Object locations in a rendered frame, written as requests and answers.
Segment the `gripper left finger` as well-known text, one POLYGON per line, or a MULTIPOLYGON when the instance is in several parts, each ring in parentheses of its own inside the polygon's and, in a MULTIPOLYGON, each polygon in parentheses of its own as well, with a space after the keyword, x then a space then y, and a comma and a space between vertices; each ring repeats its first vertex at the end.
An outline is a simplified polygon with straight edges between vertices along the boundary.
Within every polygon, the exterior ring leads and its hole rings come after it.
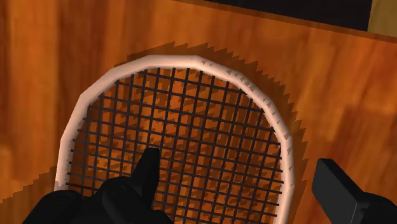
POLYGON ((146 148, 132 174, 106 180, 90 197, 57 190, 42 197, 22 224, 174 224, 152 208, 160 151, 146 148))

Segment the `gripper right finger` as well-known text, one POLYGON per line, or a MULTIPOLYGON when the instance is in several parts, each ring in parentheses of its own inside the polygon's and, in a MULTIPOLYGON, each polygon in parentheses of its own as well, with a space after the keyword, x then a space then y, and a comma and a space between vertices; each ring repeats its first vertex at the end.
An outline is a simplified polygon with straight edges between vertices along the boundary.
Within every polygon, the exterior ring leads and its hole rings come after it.
POLYGON ((330 158, 317 160, 312 193, 331 224, 397 224, 397 205, 364 192, 330 158))

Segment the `black robot stand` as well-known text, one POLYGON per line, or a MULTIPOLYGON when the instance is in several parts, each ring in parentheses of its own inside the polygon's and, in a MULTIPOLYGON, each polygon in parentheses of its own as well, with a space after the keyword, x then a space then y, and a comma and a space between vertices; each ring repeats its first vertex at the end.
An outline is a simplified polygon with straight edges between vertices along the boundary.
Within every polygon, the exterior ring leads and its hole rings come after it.
POLYGON ((373 0, 206 0, 367 31, 373 0))

